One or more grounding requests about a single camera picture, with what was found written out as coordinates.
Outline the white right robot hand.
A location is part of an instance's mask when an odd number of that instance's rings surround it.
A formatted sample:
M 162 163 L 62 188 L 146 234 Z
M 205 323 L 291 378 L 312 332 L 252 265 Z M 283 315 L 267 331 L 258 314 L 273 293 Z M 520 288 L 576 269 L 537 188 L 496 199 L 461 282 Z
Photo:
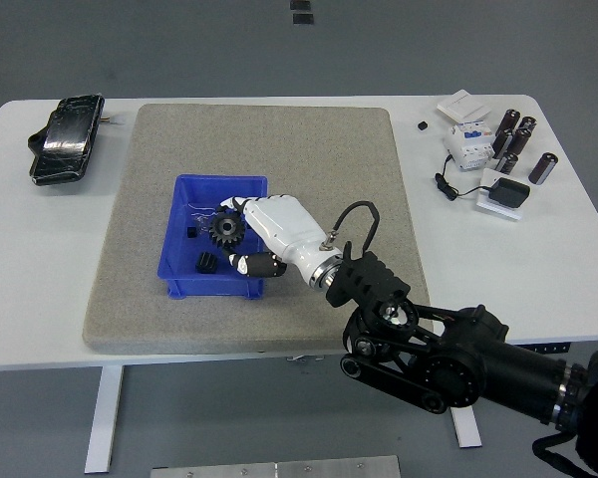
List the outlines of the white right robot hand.
M 243 215 L 245 222 L 282 263 L 295 265 L 306 284 L 319 290 L 330 286 L 341 263 L 341 251 L 297 198 L 234 196 L 221 207 Z

